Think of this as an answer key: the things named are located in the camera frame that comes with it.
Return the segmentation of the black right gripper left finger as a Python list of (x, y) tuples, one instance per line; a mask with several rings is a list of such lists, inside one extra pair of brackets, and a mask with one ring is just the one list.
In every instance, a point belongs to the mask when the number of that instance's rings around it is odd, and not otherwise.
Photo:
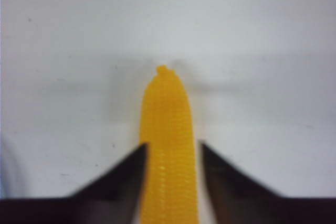
[(131, 223), (141, 195), (146, 144), (72, 195), (1, 200), (1, 223)]

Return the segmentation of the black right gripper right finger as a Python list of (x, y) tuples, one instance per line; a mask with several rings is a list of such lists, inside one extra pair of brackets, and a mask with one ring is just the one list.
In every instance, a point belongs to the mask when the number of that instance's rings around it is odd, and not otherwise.
[(206, 144), (202, 160), (217, 223), (335, 223), (335, 198), (281, 196)]

